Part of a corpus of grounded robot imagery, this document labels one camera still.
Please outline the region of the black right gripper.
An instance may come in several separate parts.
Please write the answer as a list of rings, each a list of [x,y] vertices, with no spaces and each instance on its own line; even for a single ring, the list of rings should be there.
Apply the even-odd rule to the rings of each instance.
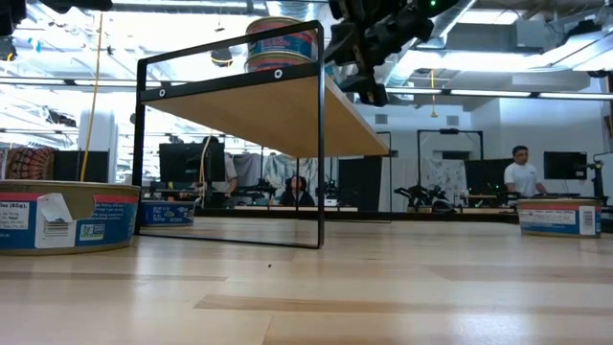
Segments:
[[[398,53],[411,39],[427,41],[434,30],[419,1],[335,0],[329,7],[340,22],[330,27],[325,63],[367,67],[365,53]],[[388,103],[385,85],[377,83],[372,74],[351,75],[340,83],[340,89],[358,94],[363,104]]]

